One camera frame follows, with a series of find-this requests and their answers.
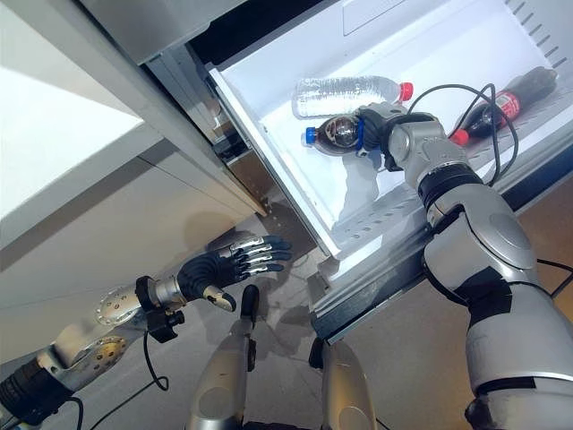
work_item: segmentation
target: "water bottle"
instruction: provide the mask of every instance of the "water bottle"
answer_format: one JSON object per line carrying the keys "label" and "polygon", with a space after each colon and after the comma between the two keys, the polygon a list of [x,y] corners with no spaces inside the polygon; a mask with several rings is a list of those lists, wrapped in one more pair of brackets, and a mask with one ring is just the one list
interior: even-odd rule
{"label": "water bottle", "polygon": [[315,146],[327,155],[344,155],[356,151],[363,135],[363,121],[354,115],[334,116],[319,128],[308,127],[307,146]]}
{"label": "water bottle", "polygon": [[381,76],[307,78],[296,84],[293,112],[299,117],[351,114],[370,103],[410,100],[413,92],[412,83]]}

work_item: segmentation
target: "refrigerator drawer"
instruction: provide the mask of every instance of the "refrigerator drawer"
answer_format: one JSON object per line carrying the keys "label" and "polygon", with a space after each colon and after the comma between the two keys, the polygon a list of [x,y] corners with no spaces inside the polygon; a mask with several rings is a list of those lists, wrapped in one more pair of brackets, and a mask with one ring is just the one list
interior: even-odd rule
{"label": "refrigerator drawer", "polygon": [[[481,89],[493,82],[502,89],[538,65],[555,68],[557,90],[514,122],[519,155],[496,184],[505,192],[571,144],[572,14],[573,3],[560,0],[345,0],[210,67],[215,91],[239,133],[332,257],[320,267],[329,293],[316,298],[315,313],[329,312],[345,295],[368,288],[383,267],[391,271],[414,258],[412,248],[403,244],[423,246],[427,232],[415,190],[404,183],[403,173],[381,168],[379,153],[367,159],[330,157],[301,144],[305,128],[319,126],[324,118],[295,117],[291,98],[297,80],[381,75],[412,82],[415,99],[444,83]],[[473,97],[461,90],[436,91],[416,110],[437,116],[449,131]],[[507,162],[513,141],[507,129],[499,137],[501,161]],[[491,140],[467,152],[478,174],[490,177]]]}

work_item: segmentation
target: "ventilation slots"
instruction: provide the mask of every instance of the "ventilation slots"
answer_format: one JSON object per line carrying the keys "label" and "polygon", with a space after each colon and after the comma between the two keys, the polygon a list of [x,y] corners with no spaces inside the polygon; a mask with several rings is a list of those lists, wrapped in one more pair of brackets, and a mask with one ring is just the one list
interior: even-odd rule
{"label": "ventilation slots", "polygon": [[527,2],[505,0],[505,4],[527,30],[529,36],[535,41],[535,44],[544,52],[545,58],[552,63],[554,69],[567,61],[565,56],[561,56],[559,46],[552,44],[551,34],[545,33],[543,31],[543,25],[535,21],[535,14],[528,10]]}

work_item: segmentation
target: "plastic bottle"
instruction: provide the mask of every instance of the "plastic bottle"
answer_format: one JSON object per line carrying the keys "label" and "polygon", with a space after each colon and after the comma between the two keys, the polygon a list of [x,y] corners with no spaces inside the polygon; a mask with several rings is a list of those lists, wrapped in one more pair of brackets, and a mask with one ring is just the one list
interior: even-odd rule
{"label": "plastic bottle", "polygon": [[[521,112],[536,101],[549,96],[557,86],[557,72],[542,66],[512,80],[495,96],[495,104],[514,120]],[[495,115],[495,126],[500,129],[506,124],[501,115]],[[480,103],[467,115],[467,119],[451,136],[458,145],[466,145],[470,138],[484,138],[492,134],[492,112],[487,103]]]}
{"label": "plastic bottle", "polygon": [[306,144],[328,155],[342,155],[356,150],[362,138],[363,122],[353,115],[334,116],[318,129],[306,129]]}
{"label": "plastic bottle", "polygon": [[373,102],[410,100],[413,92],[412,83],[381,76],[302,79],[295,87],[293,112],[302,117],[351,114]]}

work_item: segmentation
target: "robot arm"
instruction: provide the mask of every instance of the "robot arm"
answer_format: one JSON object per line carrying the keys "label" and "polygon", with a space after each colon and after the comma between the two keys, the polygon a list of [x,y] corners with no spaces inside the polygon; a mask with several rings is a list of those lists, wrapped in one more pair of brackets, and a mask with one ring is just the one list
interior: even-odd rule
{"label": "robot arm", "polygon": [[364,147],[404,170],[433,229],[429,281],[470,313],[466,358],[475,429],[565,429],[573,423],[573,330],[540,287],[535,254],[511,208],[484,185],[438,120],[372,104]]}
{"label": "robot arm", "polygon": [[173,327],[184,322],[179,309],[188,302],[203,298],[234,311],[235,300],[222,288],[257,273],[281,271],[277,261],[290,259],[289,248],[277,236],[252,237],[191,259],[175,276],[144,276],[135,285],[111,291],[92,315],[67,326],[0,383],[0,410],[40,425],[74,392],[117,363],[145,331],[162,343],[175,338]]}

